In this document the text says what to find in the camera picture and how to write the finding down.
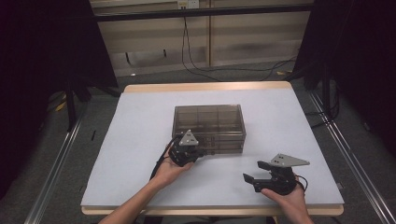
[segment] white table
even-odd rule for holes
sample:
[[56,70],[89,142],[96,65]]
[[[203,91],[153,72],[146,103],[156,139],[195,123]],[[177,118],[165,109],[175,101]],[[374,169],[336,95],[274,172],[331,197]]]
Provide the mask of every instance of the white table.
[[276,216],[271,200],[242,173],[270,178],[257,161],[277,153],[310,161],[293,171],[308,182],[310,215],[338,216],[343,199],[288,82],[128,86],[122,94],[81,202],[87,215],[109,214],[148,181],[170,141],[176,105],[240,104],[247,138],[242,154],[206,156],[158,193],[146,215]]

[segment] electrical outlet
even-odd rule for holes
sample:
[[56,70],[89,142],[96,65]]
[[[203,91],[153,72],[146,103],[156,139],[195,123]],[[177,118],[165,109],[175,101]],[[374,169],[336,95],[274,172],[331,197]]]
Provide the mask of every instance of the electrical outlet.
[[188,8],[199,8],[199,0],[189,0]]
[[189,8],[189,2],[187,0],[177,1],[178,9],[187,9]]

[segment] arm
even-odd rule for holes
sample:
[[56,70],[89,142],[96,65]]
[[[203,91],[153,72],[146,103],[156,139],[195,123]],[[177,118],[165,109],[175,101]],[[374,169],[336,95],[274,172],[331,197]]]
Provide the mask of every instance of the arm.
[[308,215],[305,205],[304,191],[300,185],[288,195],[282,196],[270,189],[262,189],[262,194],[279,204],[285,216],[293,224],[314,223]]
[[100,223],[133,223],[143,208],[157,194],[158,191],[174,182],[184,171],[190,170],[193,163],[190,162],[183,167],[174,164],[171,159],[166,158],[158,169],[156,175],[150,179],[145,187],[136,195],[105,217]]

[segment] person's left hand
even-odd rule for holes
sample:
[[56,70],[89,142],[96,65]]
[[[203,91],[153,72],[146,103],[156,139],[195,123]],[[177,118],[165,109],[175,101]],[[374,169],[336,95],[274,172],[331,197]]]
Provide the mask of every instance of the person's left hand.
[[193,162],[189,162],[183,167],[180,167],[172,162],[166,152],[163,163],[160,165],[157,173],[151,180],[154,181],[160,189],[163,189],[173,183],[181,173],[190,170],[193,165]]

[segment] transparent plastic box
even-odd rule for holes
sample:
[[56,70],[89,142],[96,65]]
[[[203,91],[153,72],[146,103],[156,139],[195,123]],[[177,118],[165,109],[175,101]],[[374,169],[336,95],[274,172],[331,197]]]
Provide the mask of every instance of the transparent plastic box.
[[191,130],[208,154],[242,153],[246,138],[241,105],[175,107],[173,137]]

